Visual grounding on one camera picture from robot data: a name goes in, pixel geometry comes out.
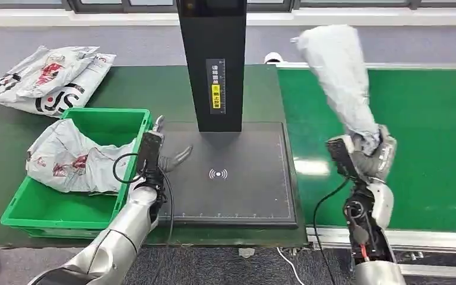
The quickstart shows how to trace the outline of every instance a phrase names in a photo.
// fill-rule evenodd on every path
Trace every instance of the red printed logo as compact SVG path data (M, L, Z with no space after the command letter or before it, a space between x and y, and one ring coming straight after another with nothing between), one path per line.
M58 75L59 69L64 68L62 65L52 63L46 65L41 69L41 75L36 81L36 85L43 85L44 83L50 82Z

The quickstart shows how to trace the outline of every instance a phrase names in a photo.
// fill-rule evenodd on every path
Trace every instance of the window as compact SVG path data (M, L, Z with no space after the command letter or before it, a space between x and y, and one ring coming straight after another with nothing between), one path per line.
M0 0L0 9L66 7L62 0Z

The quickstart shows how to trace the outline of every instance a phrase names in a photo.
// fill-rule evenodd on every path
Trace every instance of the white plastic bag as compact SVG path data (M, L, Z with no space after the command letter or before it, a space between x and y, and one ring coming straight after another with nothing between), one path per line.
M32 114L60 118L70 107L84 107L113 65L116 55L98 53L88 67L62 89L40 98L0 104Z
M27 174L60 192L115 194L121 183L113 176L114 161L131 153L135 139L121 147L100 146L83 135L72 119L58 120L36 139L27 150ZM130 158L116 166L124 177Z
M363 152L377 148L378 125L369 108L368 72L357 30L347 25L320 26L304 31L297 47L318 77L328 104L350 134L361 135Z
M70 83L95 58L98 46L44 46L0 79L0 102L40 98Z

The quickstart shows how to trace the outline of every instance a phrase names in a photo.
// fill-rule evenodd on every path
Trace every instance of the black cable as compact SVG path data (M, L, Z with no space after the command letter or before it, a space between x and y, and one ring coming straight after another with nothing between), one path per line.
M330 265L328 263L328 260L326 259L326 255L324 254L324 250L322 249L322 244L321 244L321 240L319 239L319 234L317 233L317 221L316 221L316 218L317 218L317 210L319 210L319 206L324 202L326 201L327 199L329 199L330 197L332 197L333 195L335 195L336 193L338 193L340 190L342 190L342 188L345 187L345 185L347 185L347 182L349 181L348 178L345 178L345 181L340 184L340 186L338 186L337 189L335 189L333 192L329 193L328 195L326 195L323 199L321 199L319 201L319 203L317 203L317 205L315 206L315 209L313 210L313 230L315 232L315 237L317 238L317 244L319 245L319 249L321 251L321 254L322 254L322 258L324 259L324 263L326 264L326 267L328 268L328 272L330 274L330 277L331 277L331 282L333 285L336 285L336 282L335 282L335 278L333 277L333 273L331 273L331 268L330 268Z
M124 159L127 156L138 156L138 155L139 155L138 153L125 153L124 155L118 157L115 160L115 162L113 163L113 176L116 178L116 180L118 180L119 182L124 183L124 184L130 184L130 183L136 182L137 180L139 180L143 177L144 172L141 172L141 174L139 174L136 178L134 178L132 180L123 180L123 179L119 178L118 175L116 174L116 165L120 160Z
M160 170L161 174L163 175L163 178L165 179L165 183L167 184L167 187L170 192L170 229L169 229L169 237L167 238L167 243L165 244L165 250L167 250L170 245L170 240L172 238L172 230L174 227L174 196L172 194L172 184L170 183L169 177L167 176L167 174L165 174L165 172L161 168L158 167L158 169ZM160 273L160 267L162 267L162 263L163 263L163 258L158 263L158 267L156 269L156 272L154 273L153 279L151 279L150 284L154 284L154 282L156 281L156 278L158 277L158 274Z

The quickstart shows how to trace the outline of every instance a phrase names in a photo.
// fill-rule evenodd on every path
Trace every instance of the grey carpet floor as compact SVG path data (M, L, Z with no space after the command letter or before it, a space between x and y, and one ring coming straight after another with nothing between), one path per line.
M41 272L60 266L79 249L0 249L0 285L27 284ZM337 285L354 284L347 250L326 249ZM303 250L290 256L305 285L331 284L318 251ZM456 256L426 254L414 264L456 266ZM300 285L288 263L275 248L256 248L252 257L239 256L237 248L143 248L124 285L148 285L159 270L154 285ZM452 285L456 279L406 277L408 285Z

